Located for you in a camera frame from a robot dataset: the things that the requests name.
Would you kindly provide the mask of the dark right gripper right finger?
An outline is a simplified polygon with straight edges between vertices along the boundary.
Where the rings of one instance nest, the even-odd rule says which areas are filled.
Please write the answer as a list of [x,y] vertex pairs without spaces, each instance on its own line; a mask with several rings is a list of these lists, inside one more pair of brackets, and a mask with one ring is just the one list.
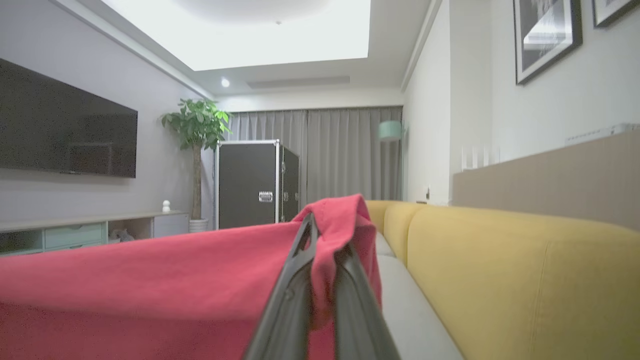
[[334,259],[334,357],[399,360],[400,354],[354,246],[347,244]]

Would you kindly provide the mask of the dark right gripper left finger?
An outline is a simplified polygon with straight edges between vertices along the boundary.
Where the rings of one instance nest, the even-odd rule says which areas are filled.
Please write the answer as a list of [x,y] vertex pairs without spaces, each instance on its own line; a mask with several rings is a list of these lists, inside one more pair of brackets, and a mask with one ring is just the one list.
[[307,214],[262,316],[243,353],[244,360],[306,360],[311,321],[313,286],[311,269],[319,230],[314,215]]

